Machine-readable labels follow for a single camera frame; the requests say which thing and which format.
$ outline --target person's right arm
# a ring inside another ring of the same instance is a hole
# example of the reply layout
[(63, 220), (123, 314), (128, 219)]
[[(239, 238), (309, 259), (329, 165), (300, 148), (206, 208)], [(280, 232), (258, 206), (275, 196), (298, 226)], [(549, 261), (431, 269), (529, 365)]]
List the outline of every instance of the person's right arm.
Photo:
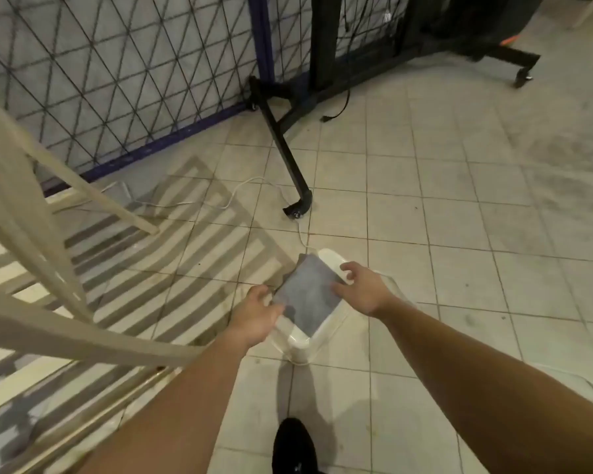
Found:
[(358, 263), (336, 294), (380, 319), (455, 430), (492, 474), (593, 473), (593, 404), (524, 362), (394, 296)]

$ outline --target gray cloth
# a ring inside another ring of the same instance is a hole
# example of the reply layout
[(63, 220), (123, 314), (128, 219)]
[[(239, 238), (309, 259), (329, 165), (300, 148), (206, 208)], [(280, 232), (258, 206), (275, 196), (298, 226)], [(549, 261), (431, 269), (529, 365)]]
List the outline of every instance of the gray cloth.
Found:
[(285, 304), (284, 316), (312, 337), (341, 301), (331, 290), (332, 282), (345, 281), (318, 256), (308, 254), (277, 290), (272, 302)]

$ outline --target person's left arm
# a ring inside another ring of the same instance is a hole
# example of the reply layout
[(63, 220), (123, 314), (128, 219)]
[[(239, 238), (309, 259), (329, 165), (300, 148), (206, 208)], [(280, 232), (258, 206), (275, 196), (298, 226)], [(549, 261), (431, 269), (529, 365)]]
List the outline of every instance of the person's left arm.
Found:
[(267, 286), (254, 286), (231, 323), (134, 418), (103, 443), (79, 474), (204, 474), (241, 359), (263, 341), (283, 312), (264, 306)]

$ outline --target wire mesh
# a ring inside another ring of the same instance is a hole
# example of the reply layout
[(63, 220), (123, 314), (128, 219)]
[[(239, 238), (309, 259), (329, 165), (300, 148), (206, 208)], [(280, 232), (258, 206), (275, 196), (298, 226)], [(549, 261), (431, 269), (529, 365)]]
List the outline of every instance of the wire mesh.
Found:
[[(343, 0), (336, 40), (342, 57), (394, 30), (409, 0)], [(312, 37), (311, 0), (268, 0), (274, 74), (278, 81), (307, 72)], [(390, 13), (391, 19), (385, 20)]]
[(248, 0), (0, 0), (0, 103), (78, 172), (242, 101), (255, 73)]

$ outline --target black metal stand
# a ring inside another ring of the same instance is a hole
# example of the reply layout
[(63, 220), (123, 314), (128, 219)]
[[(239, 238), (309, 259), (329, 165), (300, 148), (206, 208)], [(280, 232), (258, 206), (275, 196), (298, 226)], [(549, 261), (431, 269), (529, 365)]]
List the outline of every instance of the black metal stand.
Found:
[[(252, 108), (256, 106), (261, 110), (299, 193), (299, 201), (283, 209), (289, 218), (299, 219), (307, 213), (312, 205), (312, 191), (292, 156), (284, 134), (296, 121), (314, 110), (318, 103), (389, 71), (400, 63), (444, 51), (465, 55), (471, 61), (490, 56), (521, 66), (514, 82), (516, 88), (532, 79), (529, 71), (538, 62), (539, 55), (470, 37), (439, 39), (425, 33), (423, 27), (437, 15), (432, 8), (435, 0), (430, 0), (431, 3), (425, 1), (409, 0), (406, 14), (398, 22), (393, 39), (381, 39), (357, 48), (351, 52), (351, 57), (338, 62), (336, 37), (341, 0), (312, 0), (311, 61), (305, 89), (301, 86), (303, 83), (275, 83), (261, 81), (254, 76), (249, 78), (251, 98), (248, 102)], [(336, 70), (339, 63), (342, 63), (342, 69)], [(268, 100), (274, 97), (290, 101), (291, 109), (279, 120), (268, 105)]]

